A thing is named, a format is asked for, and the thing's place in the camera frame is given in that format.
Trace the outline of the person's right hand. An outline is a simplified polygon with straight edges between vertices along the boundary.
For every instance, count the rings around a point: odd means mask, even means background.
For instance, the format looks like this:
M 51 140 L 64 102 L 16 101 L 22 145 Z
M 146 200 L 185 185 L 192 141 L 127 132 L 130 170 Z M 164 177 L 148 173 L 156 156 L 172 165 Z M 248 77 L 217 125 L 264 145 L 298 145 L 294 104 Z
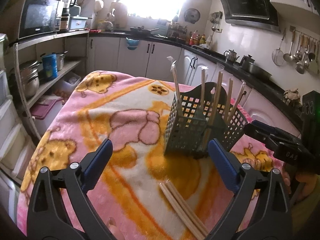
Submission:
M 297 203 L 313 193 L 317 185 L 318 176 L 310 172 L 296 172 L 295 177 L 291 178 L 289 173 L 284 171 L 283 179 L 289 194 L 292 195 L 293 200 Z

